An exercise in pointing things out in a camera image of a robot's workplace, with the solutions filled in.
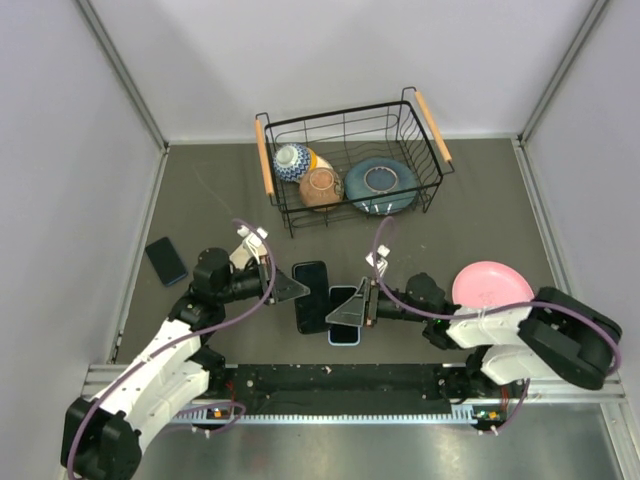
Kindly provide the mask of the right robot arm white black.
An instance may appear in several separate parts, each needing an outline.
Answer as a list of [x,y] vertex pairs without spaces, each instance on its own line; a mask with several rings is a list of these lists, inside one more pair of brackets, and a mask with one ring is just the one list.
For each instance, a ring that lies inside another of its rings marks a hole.
[[544,287],[530,301],[473,309],[449,302],[427,274],[404,291],[364,278],[359,290],[325,317],[329,324],[373,326],[380,319],[423,324],[440,350],[470,350],[467,384],[487,396],[516,380],[557,376],[599,390],[621,365],[621,328],[571,296]]

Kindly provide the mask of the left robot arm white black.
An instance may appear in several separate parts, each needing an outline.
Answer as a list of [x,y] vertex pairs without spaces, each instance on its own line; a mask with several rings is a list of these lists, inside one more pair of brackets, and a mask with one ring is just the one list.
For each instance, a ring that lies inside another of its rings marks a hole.
[[199,254],[187,292],[150,343],[107,387],[68,408],[61,464],[71,479],[130,479],[154,438],[194,399],[226,387],[223,358],[211,335],[230,326],[227,304],[257,298],[259,306],[309,295],[283,274],[266,247]]

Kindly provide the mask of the blue edged black phone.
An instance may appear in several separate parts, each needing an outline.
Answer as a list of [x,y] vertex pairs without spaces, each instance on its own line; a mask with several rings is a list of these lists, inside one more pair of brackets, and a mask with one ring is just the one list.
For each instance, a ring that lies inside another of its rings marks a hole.
[[168,237],[147,245],[145,253],[163,286],[172,286],[187,276],[188,270]]

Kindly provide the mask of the brown ceramic bowl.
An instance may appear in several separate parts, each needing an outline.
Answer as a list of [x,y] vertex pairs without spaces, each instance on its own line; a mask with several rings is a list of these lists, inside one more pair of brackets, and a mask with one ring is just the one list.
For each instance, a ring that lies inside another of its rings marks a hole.
[[327,212],[344,197],[344,186],[339,175],[331,168],[319,167],[308,171],[300,180],[299,194],[302,204],[316,212]]

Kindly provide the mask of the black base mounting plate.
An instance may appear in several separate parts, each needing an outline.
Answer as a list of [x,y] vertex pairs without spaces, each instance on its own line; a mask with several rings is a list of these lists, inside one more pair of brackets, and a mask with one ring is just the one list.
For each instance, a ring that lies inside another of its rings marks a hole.
[[445,414],[466,400],[499,403],[503,387],[441,364],[241,364],[219,370],[202,400],[249,415]]

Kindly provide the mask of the pink plate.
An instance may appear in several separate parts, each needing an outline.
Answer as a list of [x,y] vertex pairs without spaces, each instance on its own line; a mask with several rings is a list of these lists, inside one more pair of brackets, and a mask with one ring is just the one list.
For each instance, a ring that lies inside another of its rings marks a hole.
[[533,298],[531,286],[519,272],[495,261],[465,266],[452,285],[453,302],[470,308],[499,307]]

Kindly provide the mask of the teal blue plate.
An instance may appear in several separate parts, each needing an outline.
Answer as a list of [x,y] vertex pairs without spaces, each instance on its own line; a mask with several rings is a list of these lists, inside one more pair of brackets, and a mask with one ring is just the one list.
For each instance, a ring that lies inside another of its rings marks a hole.
[[357,163],[344,179],[346,198],[357,209],[373,215],[392,215],[409,207],[417,188],[413,172],[386,157],[370,157]]

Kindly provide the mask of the blue white patterned bowl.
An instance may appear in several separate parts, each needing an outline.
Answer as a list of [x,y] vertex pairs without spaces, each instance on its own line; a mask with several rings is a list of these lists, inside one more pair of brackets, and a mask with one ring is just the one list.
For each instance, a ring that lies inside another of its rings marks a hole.
[[275,153],[274,171],[283,181],[298,183],[309,171],[311,165],[311,152],[302,144],[286,144]]

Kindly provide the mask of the yellow bowl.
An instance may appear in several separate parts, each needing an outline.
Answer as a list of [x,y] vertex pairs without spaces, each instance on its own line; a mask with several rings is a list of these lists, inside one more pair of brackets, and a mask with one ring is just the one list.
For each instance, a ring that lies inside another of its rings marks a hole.
[[317,168],[325,168],[325,169],[333,168],[333,166],[326,159],[316,154],[311,148],[307,147],[306,151],[309,154],[309,158],[310,158],[309,171]]

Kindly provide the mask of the left aluminium frame post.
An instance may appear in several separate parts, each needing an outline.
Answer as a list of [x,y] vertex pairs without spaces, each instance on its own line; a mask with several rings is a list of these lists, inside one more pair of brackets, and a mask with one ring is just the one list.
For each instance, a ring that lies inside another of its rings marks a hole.
[[94,7],[93,2],[89,0],[73,0],[72,3],[77,8],[87,28],[96,40],[107,64],[111,67],[121,89],[128,98],[147,133],[151,136],[160,151],[166,152],[169,148],[169,142],[161,132],[158,123],[154,119],[151,110],[122,59],[98,11]]

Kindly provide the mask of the aluminium frame post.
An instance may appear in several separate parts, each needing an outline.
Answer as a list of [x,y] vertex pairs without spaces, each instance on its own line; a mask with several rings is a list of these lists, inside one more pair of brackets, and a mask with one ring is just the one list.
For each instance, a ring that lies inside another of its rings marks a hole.
[[524,124],[522,131],[517,135],[520,145],[525,145],[534,135],[541,123],[545,112],[550,107],[563,82],[579,57],[581,51],[591,37],[591,34],[601,22],[606,10],[610,6],[609,0],[592,1],[578,30],[572,37],[568,47],[554,69],[549,81],[542,91],[539,99]]
[[169,142],[161,132],[158,123],[154,119],[151,110],[122,59],[98,11],[94,7],[93,2],[89,0],[73,0],[72,3],[77,8],[87,28],[96,40],[107,64],[111,67],[121,89],[128,98],[147,133],[151,136],[160,151],[166,152],[169,148]]

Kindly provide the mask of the right aluminium frame post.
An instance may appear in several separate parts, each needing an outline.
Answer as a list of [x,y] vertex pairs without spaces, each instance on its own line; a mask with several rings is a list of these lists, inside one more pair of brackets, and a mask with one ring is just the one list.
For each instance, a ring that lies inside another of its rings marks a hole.
[[606,10],[610,6],[609,0],[592,1],[578,30],[572,37],[568,47],[554,69],[549,81],[542,91],[539,99],[524,124],[522,131],[517,135],[520,145],[525,145],[534,135],[541,123],[545,112],[550,107],[563,82],[579,57],[581,51],[591,37],[591,34],[601,22]]

